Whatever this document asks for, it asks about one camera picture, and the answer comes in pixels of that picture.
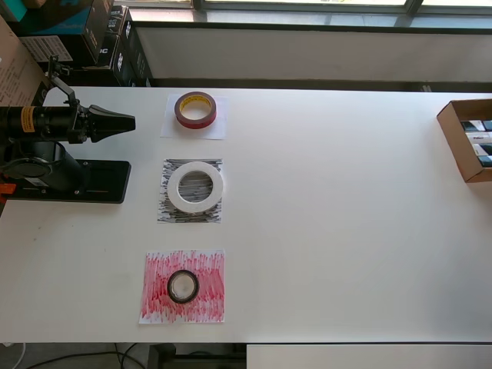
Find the red tape roll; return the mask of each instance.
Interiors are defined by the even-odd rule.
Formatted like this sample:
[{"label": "red tape roll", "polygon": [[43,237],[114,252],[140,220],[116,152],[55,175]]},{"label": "red tape roll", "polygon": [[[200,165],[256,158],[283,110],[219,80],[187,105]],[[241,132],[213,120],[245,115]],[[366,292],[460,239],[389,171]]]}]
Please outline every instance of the red tape roll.
[{"label": "red tape roll", "polygon": [[[186,118],[182,111],[186,105],[193,101],[201,101],[207,104],[210,107],[210,112],[200,119],[190,119]],[[181,96],[175,105],[175,114],[177,120],[181,123],[182,126],[190,129],[200,129],[205,128],[211,125],[215,118],[217,117],[217,104],[215,104],[215,100],[204,92],[189,92],[183,96]]]}]

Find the tape roll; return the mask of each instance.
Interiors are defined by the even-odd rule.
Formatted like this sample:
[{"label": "tape roll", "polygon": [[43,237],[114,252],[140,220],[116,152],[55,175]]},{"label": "tape roll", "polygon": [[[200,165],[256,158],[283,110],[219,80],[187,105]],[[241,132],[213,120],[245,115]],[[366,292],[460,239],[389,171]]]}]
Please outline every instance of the tape roll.
[{"label": "tape roll", "polygon": [[[200,119],[190,119],[186,118],[183,115],[183,109],[186,105],[193,101],[201,101],[207,104],[210,107],[210,112]],[[215,118],[217,117],[217,104],[215,103],[214,98],[212,98],[209,94],[205,94],[204,92],[189,92],[183,96],[181,96],[175,105],[175,115],[176,119],[186,128],[190,129],[200,129],[205,128],[211,125]]]},{"label": "tape roll", "polygon": [[197,297],[200,290],[197,276],[185,269],[174,272],[168,281],[168,295],[177,304],[187,304]]},{"label": "tape roll", "polygon": [[[181,180],[185,175],[188,175],[194,171],[205,173],[211,178],[213,184],[210,196],[200,202],[186,201],[179,194],[179,185]],[[191,163],[183,164],[171,175],[168,182],[168,197],[177,209],[185,213],[194,214],[213,208],[221,200],[223,189],[224,181],[222,180],[222,176],[217,169],[210,164],[204,163],[203,161],[193,161]]]}]

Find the black box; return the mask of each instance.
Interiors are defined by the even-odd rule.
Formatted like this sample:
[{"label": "black box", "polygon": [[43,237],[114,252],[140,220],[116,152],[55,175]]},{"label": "black box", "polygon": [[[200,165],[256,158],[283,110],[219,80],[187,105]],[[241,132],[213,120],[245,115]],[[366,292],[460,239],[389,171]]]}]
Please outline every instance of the black box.
[{"label": "black box", "polygon": [[120,36],[130,58],[131,65],[137,75],[138,85],[141,87],[150,87],[150,80],[152,79],[151,69],[148,66],[137,30],[133,27],[128,7],[123,5],[113,6],[106,33]]},{"label": "black box", "polygon": [[94,65],[114,0],[48,0],[10,26],[34,59],[46,67],[50,55],[68,65]]},{"label": "black box", "polygon": [[74,68],[63,81],[72,86],[135,87],[137,77],[128,54],[117,35],[106,35],[98,64],[94,67]]}]

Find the cardboard box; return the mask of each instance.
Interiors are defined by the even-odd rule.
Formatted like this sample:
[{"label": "cardboard box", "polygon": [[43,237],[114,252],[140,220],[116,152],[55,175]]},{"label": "cardboard box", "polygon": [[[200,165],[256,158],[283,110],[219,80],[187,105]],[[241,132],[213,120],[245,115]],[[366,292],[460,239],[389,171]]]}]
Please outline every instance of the cardboard box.
[{"label": "cardboard box", "polygon": [[41,8],[46,0],[22,0],[27,9],[38,9]]},{"label": "cardboard box", "polygon": [[492,181],[492,168],[482,167],[460,122],[491,119],[492,99],[451,101],[437,116],[460,173],[467,183]]},{"label": "cardboard box", "polygon": [[0,18],[0,106],[42,105],[48,80]]},{"label": "cardboard box", "polygon": [[115,5],[111,9],[107,34],[118,35],[123,41],[123,46],[130,58],[133,70],[138,78],[138,85],[150,87],[152,79],[151,69],[141,46],[140,38],[131,20],[130,10],[123,5]]},{"label": "cardboard box", "polygon": [[7,22],[19,22],[27,11],[22,0],[0,0],[0,17]]},{"label": "cardboard box", "polygon": [[125,86],[135,87],[137,77],[130,59],[117,35],[107,35],[102,44],[98,64],[94,67],[77,68],[63,81],[72,86]]},{"label": "cardboard box", "polygon": [[51,55],[67,65],[94,65],[98,60],[113,0],[47,0],[29,9],[11,27],[33,58],[48,66]]}]

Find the double-sided tape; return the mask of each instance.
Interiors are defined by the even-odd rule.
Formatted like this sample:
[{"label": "double-sided tape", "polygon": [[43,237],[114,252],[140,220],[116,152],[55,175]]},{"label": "double-sided tape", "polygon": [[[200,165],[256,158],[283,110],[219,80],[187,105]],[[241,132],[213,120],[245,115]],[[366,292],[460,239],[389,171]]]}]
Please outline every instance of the double-sided tape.
[{"label": "double-sided tape", "polygon": [[[210,195],[200,202],[190,202],[183,199],[179,194],[179,185],[185,175],[188,175],[194,171],[205,173],[211,178],[213,188]],[[168,197],[171,203],[179,210],[194,214],[202,211],[207,211],[213,208],[222,198],[222,190],[224,189],[224,181],[217,169],[212,165],[204,163],[203,161],[193,161],[191,163],[183,164],[176,169],[168,181]]]},{"label": "double-sided tape", "polygon": [[[210,107],[210,112],[200,119],[190,119],[186,118],[183,115],[183,109],[186,105],[193,101],[201,101],[207,104]],[[217,104],[215,103],[214,98],[212,98],[209,94],[205,94],[204,92],[189,92],[183,96],[181,96],[175,105],[175,115],[176,119],[179,123],[186,128],[190,129],[200,129],[205,128],[211,125],[215,118],[217,117]]]}]

